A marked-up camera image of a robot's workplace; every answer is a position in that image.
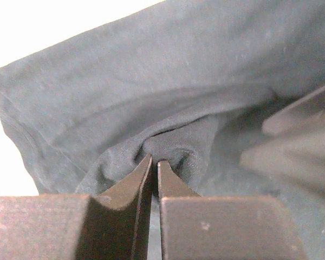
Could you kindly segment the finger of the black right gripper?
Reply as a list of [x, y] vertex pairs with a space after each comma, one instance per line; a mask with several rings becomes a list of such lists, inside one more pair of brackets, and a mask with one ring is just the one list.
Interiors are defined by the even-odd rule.
[[277, 136], [303, 120], [325, 111], [325, 85], [281, 109], [263, 122], [265, 134]]
[[245, 150], [240, 164], [263, 176], [325, 192], [325, 129], [268, 140]]

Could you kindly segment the black t-shirt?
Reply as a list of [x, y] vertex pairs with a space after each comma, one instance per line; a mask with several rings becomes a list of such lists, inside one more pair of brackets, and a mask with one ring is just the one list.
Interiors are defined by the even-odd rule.
[[0, 68], [0, 120], [39, 193], [97, 195], [147, 154], [205, 196], [287, 204], [325, 259], [325, 200], [239, 166], [325, 83], [325, 1], [164, 1]]

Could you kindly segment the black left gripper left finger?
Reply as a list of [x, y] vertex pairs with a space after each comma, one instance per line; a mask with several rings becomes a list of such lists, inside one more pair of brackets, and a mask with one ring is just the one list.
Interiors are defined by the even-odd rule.
[[0, 197], [0, 259], [146, 259], [151, 164], [96, 197]]

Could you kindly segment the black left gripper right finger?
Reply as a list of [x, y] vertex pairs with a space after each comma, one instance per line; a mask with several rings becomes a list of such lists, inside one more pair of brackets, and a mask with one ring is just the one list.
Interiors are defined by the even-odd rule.
[[163, 259], [306, 259], [288, 210], [269, 196], [202, 197], [158, 163]]

